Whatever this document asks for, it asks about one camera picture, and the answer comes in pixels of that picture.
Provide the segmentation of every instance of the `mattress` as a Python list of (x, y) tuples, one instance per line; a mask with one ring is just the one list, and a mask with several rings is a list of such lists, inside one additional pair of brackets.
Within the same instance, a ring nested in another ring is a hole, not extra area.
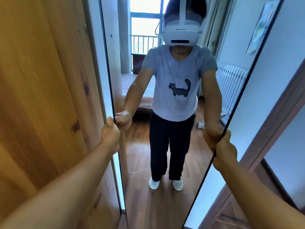
[[(125, 101), (127, 91), (136, 77), (137, 75), (134, 74), (122, 74), (123, 101)], [(153, 75), (144, 92), (139, 108), (152, 109), (153, 94), (155, 91), (155, 82), (156, 82), (155, 76)]]

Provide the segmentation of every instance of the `framed artwork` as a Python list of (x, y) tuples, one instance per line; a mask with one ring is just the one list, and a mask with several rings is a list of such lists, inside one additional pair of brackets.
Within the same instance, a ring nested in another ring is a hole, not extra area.
[(273, 0), (265, 3), (246, 52), (248, 55), (257, 54), (279, 2), (280, 0)]

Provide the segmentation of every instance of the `cat graphic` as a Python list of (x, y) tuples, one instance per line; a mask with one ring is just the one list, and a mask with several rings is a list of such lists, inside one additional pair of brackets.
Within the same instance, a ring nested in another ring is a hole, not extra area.
[(189, 94), (189, 91), (191, 89), (191, 81), (189, 79), (185, 79), (185, 82), (188, 86), (188, 89), (183, 89), (183, 88), (176, 88), (176, 84), (170, 83), (168, 86), (170, 89), (173, 89), (173, 95), (176, 96), (181, 96), (184, 95), (184, 97), (187, 97)]

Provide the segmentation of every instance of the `balcony railing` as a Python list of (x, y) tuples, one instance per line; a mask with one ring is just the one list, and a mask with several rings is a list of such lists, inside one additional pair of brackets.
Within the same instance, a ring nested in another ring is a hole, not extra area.
[(217, 64), (216, 79), (222, 94), (222, 109), (227, 111), (222, 121), (226, 124), (249, 71), (222, 62)]
[(158, 46), (158, 36), (132, 35), (132, 54), (144, 54)]

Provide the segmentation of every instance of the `vr headset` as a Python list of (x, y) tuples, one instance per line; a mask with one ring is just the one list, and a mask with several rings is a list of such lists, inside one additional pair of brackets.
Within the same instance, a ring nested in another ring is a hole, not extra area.
[(202, 34), (201, 25), (203, 18), (199, 14), (186, 13), (186, 0), (180, 0), (180, 13), (162, 17), (162, 32), (155, 34), (163, 37), (163, 41), (168, 46), (195, 46)]

